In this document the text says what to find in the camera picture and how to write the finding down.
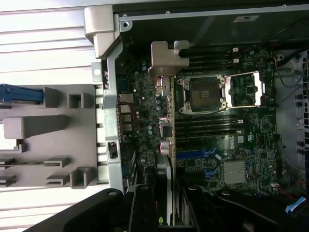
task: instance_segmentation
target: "cpu socket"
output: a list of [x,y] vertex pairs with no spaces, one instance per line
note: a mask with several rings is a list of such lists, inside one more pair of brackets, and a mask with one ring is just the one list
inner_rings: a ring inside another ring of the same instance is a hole
[[177,81],[183,86],[183,114],[203,114],[227,107],[225,101],[225,77],[219,74],[186,76]]

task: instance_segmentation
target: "red wire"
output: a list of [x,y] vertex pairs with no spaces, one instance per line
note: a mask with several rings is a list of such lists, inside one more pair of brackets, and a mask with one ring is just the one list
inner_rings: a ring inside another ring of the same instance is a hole
[[277,189],[279,189],[279,191],[280,191],[282,194],[288,196],[291,200],[297,201],[297,199],[295,199],[294,197],[291,197],[287,192],[283,191],[281,188],[277,187]]

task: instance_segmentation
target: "blue tab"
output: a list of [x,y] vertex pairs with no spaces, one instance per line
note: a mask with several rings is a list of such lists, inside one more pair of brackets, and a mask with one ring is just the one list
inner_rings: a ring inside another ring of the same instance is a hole
[[286,208],[285,208],[285,212],[287,213],[292,213],[302,202],[304,202],[306,200],[306,198],[304,197],[301,197],[298,199],[297,202],[295,202],[294,204],[291,204],[291,205],[288,205]]

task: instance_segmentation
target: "sticker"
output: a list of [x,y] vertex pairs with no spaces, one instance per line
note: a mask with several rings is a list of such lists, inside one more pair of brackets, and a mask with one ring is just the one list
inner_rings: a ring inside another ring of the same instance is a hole
[[216,154],[215,157],[216,157],[218,160],[222,160],[221,156],[219,156],[218,154]]
[[242,144],[243,143],[243,136],[238,136],[238,143]]
[[241,23],[241,22],[253,22],[255,21],[259,15],[245,15],[245,16],[238,16],[234,23]]

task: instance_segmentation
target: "metal side panel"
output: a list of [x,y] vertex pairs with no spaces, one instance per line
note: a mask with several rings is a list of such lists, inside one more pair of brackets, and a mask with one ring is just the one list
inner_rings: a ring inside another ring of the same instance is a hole
[[[107,70],[109,77],[109,88],[104,90],[103,120],[105,128],[105,144],[107,147],[107,165],[110,187],[124,192],[121,172],[120,141],[117,122],[117,86],[115,60],[122,52],[122,43],[110,53],[107,58]],[[109,145],[116,144],[117,156],[112,156]]]

